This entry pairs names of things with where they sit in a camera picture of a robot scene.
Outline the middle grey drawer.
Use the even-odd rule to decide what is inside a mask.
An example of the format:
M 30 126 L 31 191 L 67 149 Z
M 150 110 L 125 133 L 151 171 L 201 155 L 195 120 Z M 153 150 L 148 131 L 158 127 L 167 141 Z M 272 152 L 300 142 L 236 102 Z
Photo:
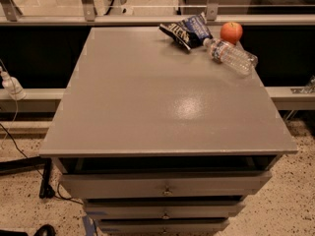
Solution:
M 234 217 L 244 208 L 243 202 L 148 202 L 136 204 L 86 204 L 86 213 L 95 219 L 171 219 Z

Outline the grey drawer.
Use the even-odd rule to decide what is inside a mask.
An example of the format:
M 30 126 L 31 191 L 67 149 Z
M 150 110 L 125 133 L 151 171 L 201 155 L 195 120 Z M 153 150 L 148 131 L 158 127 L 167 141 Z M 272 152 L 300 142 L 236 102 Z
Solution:
M 171 219 L 234 217 L 244 208 L 243 202 L 148 202 L 136 204 L 86 204 L 86 213 L 95 219 Z
M 227 219 L 118 219 L 101 220 L 98 228 L 109 234 L 131 233 L 181 233 L 223 231 L 229 225 Z
M 166 172 L 63 175 L 60 182 L 81 199 L 173 198 L 252 195 L 271 177 L 270 171 Z

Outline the top grey drawer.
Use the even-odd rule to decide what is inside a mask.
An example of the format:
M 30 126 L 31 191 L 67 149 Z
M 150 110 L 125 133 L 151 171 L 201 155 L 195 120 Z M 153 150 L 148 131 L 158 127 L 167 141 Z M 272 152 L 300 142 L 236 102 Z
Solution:
M 252 195 L 271 177 L 270 171 L 166 172 L 63 175 L 60 182 L 81 199 L 173 198 Z

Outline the metal railing bracket far left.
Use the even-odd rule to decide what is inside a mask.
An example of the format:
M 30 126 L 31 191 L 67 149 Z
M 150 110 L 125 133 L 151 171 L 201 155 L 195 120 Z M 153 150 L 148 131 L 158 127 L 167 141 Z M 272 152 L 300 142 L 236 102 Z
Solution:
M 13 0 L 0 0 L 6 19 L 10 22 L 17 22 L 23 14 Z

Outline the metal railing bracket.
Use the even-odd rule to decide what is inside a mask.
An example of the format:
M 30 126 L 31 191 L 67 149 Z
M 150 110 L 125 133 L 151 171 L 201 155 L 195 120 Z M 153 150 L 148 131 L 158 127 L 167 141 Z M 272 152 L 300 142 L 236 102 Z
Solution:
M 13 0 L 0 0 L 6 19 L 10 22 L 17 22 L 23 14 Z
M 207 0 L 206 18 L 208 21 L 214 21 L 218 15 L 220 0 Z
M 93 22 L 96 17 L 94 0 L 81 0 L 83 5 L 84 17 L 87 22 Z

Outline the black object on floor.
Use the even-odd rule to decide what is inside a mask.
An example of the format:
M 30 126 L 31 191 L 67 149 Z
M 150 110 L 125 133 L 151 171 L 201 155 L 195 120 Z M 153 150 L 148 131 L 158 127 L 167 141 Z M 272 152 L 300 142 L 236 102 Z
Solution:
M 27 232 L 0 230 L 0 236 L 29 236 Z M 56 236 L 53 226 L 45 224 L 41 226 L 33 236 Z

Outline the metal railing bracket right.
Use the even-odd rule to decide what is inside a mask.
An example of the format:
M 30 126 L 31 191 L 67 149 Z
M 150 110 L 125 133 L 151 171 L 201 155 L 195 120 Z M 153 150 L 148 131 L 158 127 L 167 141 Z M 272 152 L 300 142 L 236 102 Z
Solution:
M 208 21 L 214 21 L 218 15 L 220 0 L 207 0 L 206 18 Z

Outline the red apple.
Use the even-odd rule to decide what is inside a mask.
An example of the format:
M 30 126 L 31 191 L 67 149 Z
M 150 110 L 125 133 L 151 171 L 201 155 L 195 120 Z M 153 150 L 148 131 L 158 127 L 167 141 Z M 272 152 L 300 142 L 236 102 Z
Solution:
M 220 38 L 232 44 L 236 44 L 243 35 L 243 27 L 236 22 L 228 22 L 220 28 Z

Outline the bottom grey drawer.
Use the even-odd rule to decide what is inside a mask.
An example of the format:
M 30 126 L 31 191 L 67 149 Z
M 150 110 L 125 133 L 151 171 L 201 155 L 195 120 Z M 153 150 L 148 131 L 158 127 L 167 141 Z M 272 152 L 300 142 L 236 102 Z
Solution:
M 131 233 L 181 233 L 223 231 L 229 225 L 227 219 L 118 219 L 101 220 L 98 228 L 109 234 Z

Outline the clear plastic water bottle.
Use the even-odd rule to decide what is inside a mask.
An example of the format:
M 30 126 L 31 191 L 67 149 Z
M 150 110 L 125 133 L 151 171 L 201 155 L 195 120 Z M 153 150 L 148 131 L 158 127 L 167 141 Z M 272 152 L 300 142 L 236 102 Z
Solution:
M 258 64 L 258 58 L 255 55 L 228 41 L 206 38 L 203 45 L 214 61 L 223 63 L 240 76 L 249 76 Z

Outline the blue chip bag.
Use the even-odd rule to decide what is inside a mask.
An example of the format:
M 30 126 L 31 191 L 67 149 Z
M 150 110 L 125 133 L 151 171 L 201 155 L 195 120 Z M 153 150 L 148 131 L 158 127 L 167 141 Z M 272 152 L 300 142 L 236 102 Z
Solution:
M 191 16 L 180 22 L 160 24 L 158 28 L 188 51 L 202 46 L 205 39 L 213 38 L 207 27 L 207 19 L 204 13 Z

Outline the black stand leg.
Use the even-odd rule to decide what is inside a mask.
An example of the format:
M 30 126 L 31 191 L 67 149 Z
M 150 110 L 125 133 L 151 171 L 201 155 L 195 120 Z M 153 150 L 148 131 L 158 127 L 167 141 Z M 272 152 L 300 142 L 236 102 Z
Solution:
M 49 184 L 51 169 L 52 161 L 49 158 L 41 158 L 40 156 L 0 162 L 1 176 L 37 170 L 41 177 L 39 188 L 41 199 L 51 199 L 55 195 L 55 191 Z

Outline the grey drawer cabinet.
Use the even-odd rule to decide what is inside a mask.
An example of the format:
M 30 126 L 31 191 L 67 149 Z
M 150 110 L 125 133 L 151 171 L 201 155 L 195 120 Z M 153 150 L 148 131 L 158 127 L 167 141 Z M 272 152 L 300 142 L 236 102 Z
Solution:
M 63 175 L 270 171 L 296 144 L 256 75 L 155 28 L 94 28 L 40 153 Z M 81 199 L 243 202 L 246 196 Z

